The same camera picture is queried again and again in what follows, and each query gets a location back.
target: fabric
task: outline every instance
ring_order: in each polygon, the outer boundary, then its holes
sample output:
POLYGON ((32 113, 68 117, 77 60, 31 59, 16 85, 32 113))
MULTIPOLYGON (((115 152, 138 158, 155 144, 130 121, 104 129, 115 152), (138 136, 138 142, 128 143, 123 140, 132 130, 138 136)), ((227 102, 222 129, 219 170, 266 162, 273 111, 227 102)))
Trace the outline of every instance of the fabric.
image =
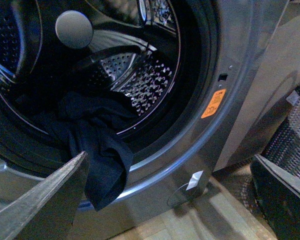
POLYGON ((73 157, 88 153, 85 195, 97 211, 125 188, 133 153, 115 131, 137 116, 130 99, 119 92, 96 97, 68 92, 54 112, 35 116, 56 141, 69 147, 73 157))

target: front-loading washing machine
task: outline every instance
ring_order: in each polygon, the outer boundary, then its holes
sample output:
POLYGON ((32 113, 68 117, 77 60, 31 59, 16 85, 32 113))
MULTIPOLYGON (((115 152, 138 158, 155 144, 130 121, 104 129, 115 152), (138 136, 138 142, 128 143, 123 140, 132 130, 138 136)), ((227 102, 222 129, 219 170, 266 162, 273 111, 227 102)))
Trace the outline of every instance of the front-loading washing machine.
POLYGON ((82 200, 70 239, 109 238, 202 194, 287 4, 1 1, 0 209, 71 158, 33 118, 69 89, 123 93, 138 114, 117 131, 134 154, 124 192, 98 212, 82 200))

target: orange warning label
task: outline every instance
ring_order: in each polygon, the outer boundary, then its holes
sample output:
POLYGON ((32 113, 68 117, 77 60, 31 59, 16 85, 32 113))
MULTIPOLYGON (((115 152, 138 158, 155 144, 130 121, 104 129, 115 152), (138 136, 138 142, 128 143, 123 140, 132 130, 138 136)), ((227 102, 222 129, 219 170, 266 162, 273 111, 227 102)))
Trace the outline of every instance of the orange warning label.
POLYGON ((226 94, 226 91, 227 91, 226 89, 222 89, 222 90, 216 91, 213 94, 208 107, 206 108, 206 110, 204 111, 204 113, 201 116, 202 119, 209 117, 216 113, 219 105, 222 102, 222 99, 224 98, 224 96, 226 94))

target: round gray knob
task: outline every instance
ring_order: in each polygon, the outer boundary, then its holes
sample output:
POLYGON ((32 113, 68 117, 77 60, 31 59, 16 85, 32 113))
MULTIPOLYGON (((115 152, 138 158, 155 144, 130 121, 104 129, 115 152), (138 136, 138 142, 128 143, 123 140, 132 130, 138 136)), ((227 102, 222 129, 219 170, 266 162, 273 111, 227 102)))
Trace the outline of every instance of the round gray knob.
POLYGON ((94 35, 89 19, 74 10, 65 11, 57 18, 55 32, 59 40, 72 49, 86 47, 94 35))

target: white label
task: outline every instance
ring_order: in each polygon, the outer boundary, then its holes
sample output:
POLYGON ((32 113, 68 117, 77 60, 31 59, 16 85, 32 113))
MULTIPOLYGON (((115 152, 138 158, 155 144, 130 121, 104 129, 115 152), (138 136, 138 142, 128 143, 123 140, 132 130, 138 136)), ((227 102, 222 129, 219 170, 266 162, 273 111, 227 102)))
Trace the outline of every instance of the white label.
POLYGON ((204 171, 197 171, 194 174, 192 174, 192 177, 189 181, 188 187, 186 188, 186 191, 193 189, 194 187, 198 186, 198 182, 202 176, 202 173, 204 171))
POLYGON ((298 103, 300 96, 299 94, 294 90, 287 98, 286 100, 292 105, 295 106, 298 103))

